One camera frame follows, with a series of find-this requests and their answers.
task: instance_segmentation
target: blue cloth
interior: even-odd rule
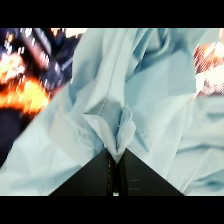
[[[215,101],[216,111],[211,98],[210,106],[192,99],[193,50],[218,32],[88,29],[74,54],[72,83],[15,141],[0,169],[0,195],[49,195],[104,148],[116,163],[128,148],[186,195],[221,192],[214,183],[223,179],[222,134],[215,133],[224,100]],[[208,133],[200,134],[201,116]]]

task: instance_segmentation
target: crumpled cloth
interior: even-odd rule
[[[192,98],[193,50],[218,32],[88,29],[72,83],[0,169],[0,195],[49,195],[105,148],[116,163],[128,148],[186,195],[221,194],[224,100]]]

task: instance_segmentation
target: black triangular object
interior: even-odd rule
[[[129,150],[125,151],[117,173],[120,196],[183,196]]]
[[[50,196],[112,196],[113,170],[114,161],[103,150]]]

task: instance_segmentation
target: light blue fabric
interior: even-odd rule
[[[88,29],[72,83],[15,141],[0,195],[49,195],[104,148],[116,163],[128,148],[185,194],[224,192],[224,100],[192,99],[193,49],[218,31]]]

